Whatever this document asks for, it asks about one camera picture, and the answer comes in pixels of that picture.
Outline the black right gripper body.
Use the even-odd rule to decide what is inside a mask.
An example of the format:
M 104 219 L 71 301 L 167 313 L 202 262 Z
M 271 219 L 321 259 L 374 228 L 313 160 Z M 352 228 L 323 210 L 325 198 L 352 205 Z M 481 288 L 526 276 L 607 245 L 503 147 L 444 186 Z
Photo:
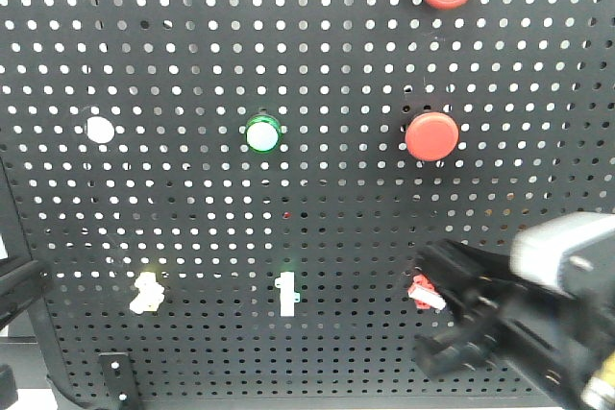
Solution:
M 557 295 L 517 278 L 482 293 L 444 297 L 455 327 L 494 334 L 498 346 L 490 360 L 508 362 L 565 409 L 611 409 L 614 279 L 580 277 L 568 292 Z

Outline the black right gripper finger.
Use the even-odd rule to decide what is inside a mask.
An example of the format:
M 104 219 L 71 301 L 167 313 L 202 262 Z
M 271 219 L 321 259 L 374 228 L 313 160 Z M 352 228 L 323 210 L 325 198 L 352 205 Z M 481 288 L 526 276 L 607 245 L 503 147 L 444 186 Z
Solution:
M 457 326 L 435 336 L 415 339 L 415 362 L 429 378 L 485 366 L 498 346 L 492 332 L 476 326 Z
M 478 294 L 517 279 L 510 271 L 507 255 L 449 239 L 420 248 L 415 255 L 415 270 L 441 295 Z

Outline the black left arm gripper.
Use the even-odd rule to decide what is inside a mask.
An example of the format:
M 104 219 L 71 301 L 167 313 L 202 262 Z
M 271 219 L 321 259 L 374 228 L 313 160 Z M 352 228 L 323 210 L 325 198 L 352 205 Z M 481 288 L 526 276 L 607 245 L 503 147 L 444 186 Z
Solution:
M 4 329 L 52 286 L 49 265 L 39 260 L 1 260 L 1 328 Z

